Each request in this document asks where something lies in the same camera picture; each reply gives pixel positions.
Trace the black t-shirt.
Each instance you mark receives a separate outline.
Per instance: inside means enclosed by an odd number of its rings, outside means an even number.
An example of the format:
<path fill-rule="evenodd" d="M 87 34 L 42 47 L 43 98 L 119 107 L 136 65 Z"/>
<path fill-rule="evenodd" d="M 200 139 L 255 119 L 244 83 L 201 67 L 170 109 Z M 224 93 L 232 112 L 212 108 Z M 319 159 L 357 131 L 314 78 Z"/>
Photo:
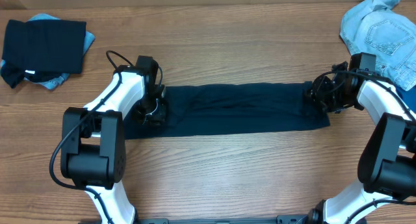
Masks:
<path fill-rule="evenodd" d="M 311 131 L 330 126 L 305 93 L 311 83 L 169 86 L 160 126 L 124 119 L 128 140 L 197 135 Z"/>

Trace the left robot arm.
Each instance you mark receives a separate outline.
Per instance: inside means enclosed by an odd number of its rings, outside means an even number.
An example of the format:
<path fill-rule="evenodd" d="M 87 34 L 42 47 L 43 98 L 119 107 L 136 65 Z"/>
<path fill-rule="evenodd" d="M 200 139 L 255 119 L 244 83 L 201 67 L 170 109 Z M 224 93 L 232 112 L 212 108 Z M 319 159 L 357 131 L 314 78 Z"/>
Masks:
<path fill-rule="evenodd" d="M 101 223 L 138 223 L 122 177 L 126 167 L 124 119 L 131 115 L 144 129 L 166 121 L 163 72 L 150 56 L 135 64 L 116 66 L 111 83 L 82 108 L 68 108 L 62 121 L 62 140 L 53 155 L 60 156 L 62 176 L 69 189 L 92 199 Z"/>

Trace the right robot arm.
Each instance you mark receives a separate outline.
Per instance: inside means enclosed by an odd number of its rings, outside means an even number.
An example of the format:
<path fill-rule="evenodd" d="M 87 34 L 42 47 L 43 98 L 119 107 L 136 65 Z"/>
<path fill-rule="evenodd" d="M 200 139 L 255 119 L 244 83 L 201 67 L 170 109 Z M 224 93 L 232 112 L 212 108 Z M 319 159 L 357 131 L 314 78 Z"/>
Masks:
<path fill-rule="evenodd" d="M 301 223 L 365 223 L 383 205 L 415 205 L 408 201 L 415 196 L 415 157 L 398 153 L 401 148 L 415 153 L 415 113 L 375 66 L 375 55 L 352 55 L 319 75 L 305 94 L 323 113 L 366 110 L 375 129 L 359 159 L 357 180 L 321 201 Z"/>

